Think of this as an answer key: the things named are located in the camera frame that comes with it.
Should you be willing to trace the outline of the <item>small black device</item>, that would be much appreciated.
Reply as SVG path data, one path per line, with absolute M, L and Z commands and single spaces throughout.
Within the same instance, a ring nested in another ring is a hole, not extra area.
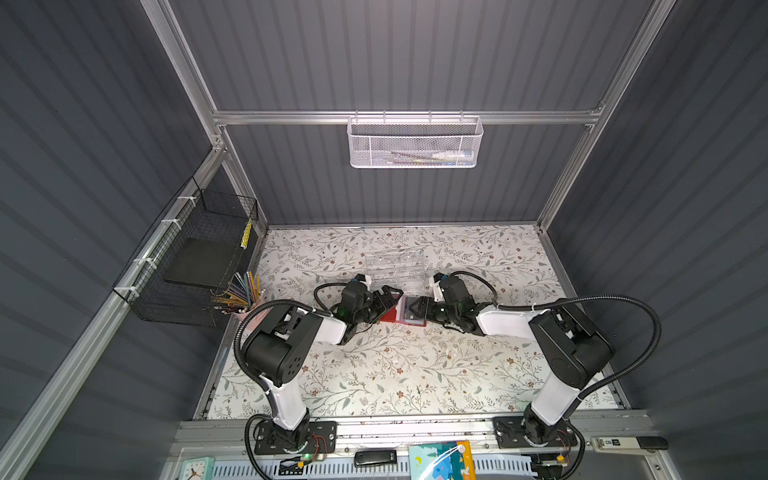
M 360 450 L 353 457 L 356 468 L 391 465 L 397 463 L 397 451 L 394 449 Z

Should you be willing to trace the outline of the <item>clear acrylic organizer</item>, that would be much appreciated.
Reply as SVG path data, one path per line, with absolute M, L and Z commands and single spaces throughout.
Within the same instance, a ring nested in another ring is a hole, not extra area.
M 428 265 L 423 249 L 370 252 L 364 257 L 363 273 L 370 278 L 373 290 L 389 286 L 406 295 L 428 293 Z

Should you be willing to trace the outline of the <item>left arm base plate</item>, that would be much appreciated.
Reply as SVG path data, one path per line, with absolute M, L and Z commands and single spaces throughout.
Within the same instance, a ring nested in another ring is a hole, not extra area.
M 335 451 L 337 430 L 338 423 L 333 421 L 303 422 L 289 431 L 272 421 L 261 420 L 250 439 L 257 455 L 329 454 Z

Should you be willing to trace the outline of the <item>yellow marker in basket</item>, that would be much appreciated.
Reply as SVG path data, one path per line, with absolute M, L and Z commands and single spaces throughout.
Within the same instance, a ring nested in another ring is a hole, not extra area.
M 243 250 L 245 250 L 248 247 L 252 228 L 253 228 L 252 221 L 248 220 L 246 225 L 245 225 L 245 228 L 243 230 L 243 233 L 242 233 L 242 236 L 241 236 L 241 240 L 240 240 L 240 247 Z

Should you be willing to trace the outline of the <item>white marker in basket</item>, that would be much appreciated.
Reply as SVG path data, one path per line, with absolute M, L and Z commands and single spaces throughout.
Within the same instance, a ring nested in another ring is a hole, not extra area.
M 469 166 L 476 163 L 475 154 L 471 150 L 448 150 L 437 152 L 391 151 L 390 154 L 398 161 L 412 163 Z

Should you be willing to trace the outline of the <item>black notebook in basket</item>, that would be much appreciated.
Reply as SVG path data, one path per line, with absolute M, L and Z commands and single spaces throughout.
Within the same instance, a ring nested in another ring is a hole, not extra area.
M 163 280 L 195 287 L 219 287 L 242 253 L 239 245 L 189 238 L 171 261 Z

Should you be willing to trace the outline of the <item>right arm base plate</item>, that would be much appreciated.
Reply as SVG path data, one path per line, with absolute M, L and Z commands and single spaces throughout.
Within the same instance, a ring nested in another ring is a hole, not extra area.
M 565 422 L 547 425 L 524 416 L 500 416 L 492 419 L 493 431 L 500 448 L 543 448 L 577 446 L 575 431 Z

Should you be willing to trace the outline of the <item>teal alarm clock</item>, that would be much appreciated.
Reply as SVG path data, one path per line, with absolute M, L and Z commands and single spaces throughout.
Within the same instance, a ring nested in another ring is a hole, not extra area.
M 178 474 L 178 480 L 211 480 L 215 466 L 213 457 L 199 457 L 184 460 Z

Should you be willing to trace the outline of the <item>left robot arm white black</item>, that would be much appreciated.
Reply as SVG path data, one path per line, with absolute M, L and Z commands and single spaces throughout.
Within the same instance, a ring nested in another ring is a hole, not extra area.
M 389 285 L 372 290 L 370 279 L 358 275 L 321 284 L 313 297 L 315 306 L 292 299 L 265 302 L 244 317 L 233 340 L 235 361 L 266 394 L 273 425 L 290 434 L 309 422 L 297 377 L 313 345 L 348 343 L 395 310 L 404 292 Z

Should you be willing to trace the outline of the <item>colourful picture book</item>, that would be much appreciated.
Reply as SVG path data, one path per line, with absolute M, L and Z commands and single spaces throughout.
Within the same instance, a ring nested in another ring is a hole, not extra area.
M 413 480 L 471 480 L 476 478 L 469 441 L 452 441 L 408 448 Z

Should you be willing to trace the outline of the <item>red leather card holder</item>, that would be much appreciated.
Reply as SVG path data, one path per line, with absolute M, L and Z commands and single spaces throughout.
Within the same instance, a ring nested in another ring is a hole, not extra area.
M 421 297 L 404 295 L 389 312 L 384 314 L 381 322 L 425 327 L 427 319 L 424 301 Z

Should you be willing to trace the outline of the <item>white mesh wall basket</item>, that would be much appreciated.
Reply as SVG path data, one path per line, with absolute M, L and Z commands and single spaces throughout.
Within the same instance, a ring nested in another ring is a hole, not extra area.
M 472 169 L 477 164 L 484 125 L 463 114 L 354 115 L 346 133 L 350 165 L 357 169 Z M 398 161 L 391 151 L 471 150 L 476 163 L 438 165 Z

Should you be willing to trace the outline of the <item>bundle of coloured pencils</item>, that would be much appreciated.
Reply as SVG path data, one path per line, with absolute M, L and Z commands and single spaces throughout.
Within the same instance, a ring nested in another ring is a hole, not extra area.
M 262 299 L 260 277 L 251 271 L 235 273 L 223 293 L 212 297 L 213 309 L 223 313 L 245 313 Z

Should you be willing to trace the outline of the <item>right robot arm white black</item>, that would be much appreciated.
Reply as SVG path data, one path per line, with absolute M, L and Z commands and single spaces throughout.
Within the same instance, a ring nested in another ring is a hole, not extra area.
M 544 445 L 565 430 L 581 403 L 579 395 L 615 353 L 582 307 L 591 299 L 503 305 L 487 280 L 468 271 L 437 274 L 432 287 L 432 295 L 406 300 L 405 311 L 459 333 L 516 337 L 538 345 L 550 374 L 524 410 L 520 428 L 534 446 Z

